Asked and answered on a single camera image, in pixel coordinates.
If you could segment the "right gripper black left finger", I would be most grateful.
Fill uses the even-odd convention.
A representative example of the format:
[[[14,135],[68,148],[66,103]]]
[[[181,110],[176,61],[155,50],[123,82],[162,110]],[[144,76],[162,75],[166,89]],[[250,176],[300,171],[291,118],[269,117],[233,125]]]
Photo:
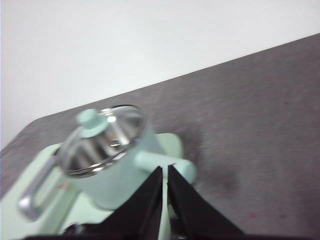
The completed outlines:
[[[159,233],[163,201],[163,170],[156,167],[134,194],[109,217],[59,235],[32,235],[26,240],[147,240]]]

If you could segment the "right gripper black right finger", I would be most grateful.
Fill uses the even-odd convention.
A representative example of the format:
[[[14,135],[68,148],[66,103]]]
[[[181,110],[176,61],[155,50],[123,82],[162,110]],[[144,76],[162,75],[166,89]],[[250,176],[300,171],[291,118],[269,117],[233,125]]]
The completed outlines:
[[[211,206],[172,165],[167,191],[189,240],[244,240],[246,234]]]

